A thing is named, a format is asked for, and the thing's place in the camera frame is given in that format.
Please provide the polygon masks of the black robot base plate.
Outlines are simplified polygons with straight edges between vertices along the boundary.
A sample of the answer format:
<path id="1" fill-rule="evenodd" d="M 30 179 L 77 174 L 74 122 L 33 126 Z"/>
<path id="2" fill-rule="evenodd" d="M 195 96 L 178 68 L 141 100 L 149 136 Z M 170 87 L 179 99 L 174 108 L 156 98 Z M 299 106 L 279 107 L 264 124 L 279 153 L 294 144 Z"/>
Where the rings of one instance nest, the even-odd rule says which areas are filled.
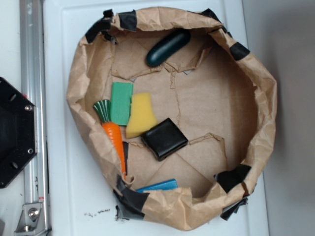
<path id="1" fill-rule="evenodd" d="M 35 106 L 0 79 L 0 187 L 6 188 L 36 155 Z"/>

